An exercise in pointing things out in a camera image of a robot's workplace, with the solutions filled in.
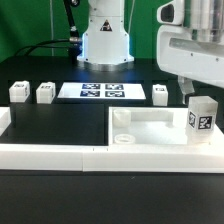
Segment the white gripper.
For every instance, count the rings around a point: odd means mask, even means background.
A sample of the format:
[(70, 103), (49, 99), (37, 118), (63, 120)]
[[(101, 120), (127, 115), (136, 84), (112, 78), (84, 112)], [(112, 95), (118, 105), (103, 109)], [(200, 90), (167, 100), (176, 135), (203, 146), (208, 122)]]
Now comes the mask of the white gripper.
[(186, 28), (162, 25), (157, 34), (157, 63), (162, 71), (179, 76), (184, 104), (195, 93), (192, 80), (224, 88), (224, 34), (220, 43), (198, 42)]

